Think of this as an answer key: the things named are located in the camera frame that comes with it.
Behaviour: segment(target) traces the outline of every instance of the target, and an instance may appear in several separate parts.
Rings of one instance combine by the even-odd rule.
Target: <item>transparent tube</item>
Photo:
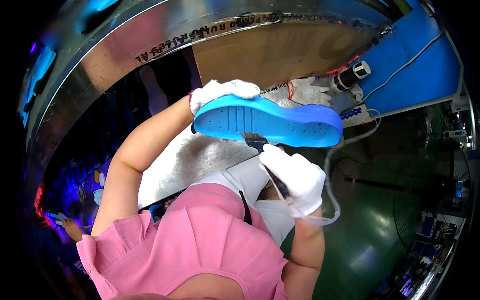
[[[373,109],[373,108],[369,108],[367,111],[368,112],[375,111],[377,114],[380,115],[380,112],[376,109]],[[372,130],[370,130],[370,131],[368,131],[364,134],[361,134],[361,135],[358,135],[358,136],[355,136],[355,137],[352,137],[352,138],[346,140],[345,144],[355,143],[355,142],[358,142],[361,139],[366,138],[367,136],[372,135],[377,130],[377,128],[380,126],[380,123],[382,122],[382,117],[380,117],[378,121],[377,121],[377,119],[375,119],[375,122],[377,124]],[[330,224],[334,223],[338,219],[338,217],[340,217],[340,205],[338,204],[338,201],[336,200],[336,197],[333,194],[332,183],[330,181],[330,159],[332,158],[333,154],[340,148],[341,148],[341,146],[334,146],[334,147],[330,148],[330,150],[328,150],[328,152],[327,152],[327,156],[325,157],[325,162],[324,162],[324,171],[325,171],[324,187],[326,188],[328,196],[330,197],[330,200],[332,201],[332,205],[333,205],[333,208],[334,208],[334,211],[335,211],[334,216],[331,219],[330,218],[324,218],[324,217],[317,217],[317,216],[306,216],[306,215],[302,216],[302,219],[306,220],[309,223],[320,225],[320,226],[325,226],[325,225],[330,225]],[[298,211],[293,206],[290,206],[290,209],[297,214],[300,214],[300,215],[302,214],[300,211]]]

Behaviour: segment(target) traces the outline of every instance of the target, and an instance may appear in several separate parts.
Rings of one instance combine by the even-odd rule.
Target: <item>brush bristles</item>
[[[259,133],[242,132],[241,135],[244,139],[263,139],[264,137]]]

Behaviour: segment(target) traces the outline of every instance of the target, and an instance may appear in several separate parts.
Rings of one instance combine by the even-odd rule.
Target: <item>woman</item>
[[[211,81],[138,126],[113,157],[92,235],[77,243],[103,299],[311,299],[324,235],[299,217],[321,215],[325,173],[299,154],[265,145],[259,156],[191,185],[159,222],[138,214],[142,172],[202,105],[230,94],[250,99],[260,89]],[[295,209],[257,201],[269,179],[263,165],[287,185]],[[278,246],[293,225],[287,261]]]

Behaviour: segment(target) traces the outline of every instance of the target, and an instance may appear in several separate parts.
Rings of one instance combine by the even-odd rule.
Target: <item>white cable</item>
[[[359,140],[361,140],[363,138],[366,138],[369,135],[372,135],[377,130],[377,128],[380,126],[380,123],[382,122],[382,117],[380,116],[380,112],[378,110],[374,109],[374,108],[370,108],[370,109],[368,109],[368,111],[375,111],[379,116],[378,121],[375,118],[375,122],[376,122],[375,128],[371,129],[370,131],[368,131],[364,134],[361,134],[361,135],[358,135],[356,137],[353,137],[353,138],[350,138],[350,139],[346,140],[345,144],[351,144],[351,143],[354,143],[354,142],[358,142]],[[330,201],[332,202],[333,208],[335,210],[334,217],[330,219],[330,218],[317,217],[317,216],[303,216],[302,219],[306,220],[309,223],[320,225],[320,226],[325,226],[325,225],[330,225],[330,224],[334,223],[338,219],[338,217],[340,217],[340,204],[338,204],[338,201],[336,200],[336,197],[333,194],[332,183],[330,181],[330,158],[340,148],[341,147],[339,147],[339,146],[334,146],[334,147],[330,148],[330,150],[328,150],[328,153],[327,153],[327,156],[325,157],[325,162],[324,162],[324,171],[325,171],[325,184],[324,184],[324,186],[327,189],[328,196],[330,197]]]
[[[365,102],[365,100],[368,98],[368,96],[370,96],[371,94],[373,94],[376,90],[384,87],[389,81],[390,79],[392,79],[393,76],[395,76],[398,72],[400,72],[402,69],[404,69],[406,66],[410,65],[420,54],[422,54],[423,51],[425,51],[426,48],[428,48],[428,46],[430,46],[434,41],[436,41],[437,39],[439,39],[442,34],[443,34],[443,30],[440,32],[439,35],[437,35],[436,37],[434,37],[433,39],[430,40],[430,42],[428,42],[425,47],[422,48],[422,50],[420,50],[420,52],[418,52],[414,57],[412,57],[412,59],[410,59],[406,64],[404,64],[403,66],[401,66],[398,70],[396,70],[395,72],[393,72],[392,75],[390,75],[390,77],[384,82],[384,84],[376,87],[375,89],[373,89],[371,92],[368,93],[367,96],[365,96],[363,98],[362,101],[360,101],[358,104],[355,104],[354,107],[357,107],[359,106],[360,104],[362,104],[363,102]]]

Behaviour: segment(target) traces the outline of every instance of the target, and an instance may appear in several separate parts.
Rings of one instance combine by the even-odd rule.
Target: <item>brush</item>
[[[242,132],[241,135],[245,139],[245,142],[249,147],[257,149],[258,153],[262,153],[264,151],[264,145],[268,144],[267,139],[265,139],[261,134],[252,133],[252,132]],[[290,196],[290,192],[288,191],[287,186],[277,177],[275,174],[270,171],[269,168],[265,167],[270,179],[272,180],[273,184],[276,187],[276,190],[280,194],[280,197],[285,200],[287,205],[291,205],[293,203],[292,197]]]

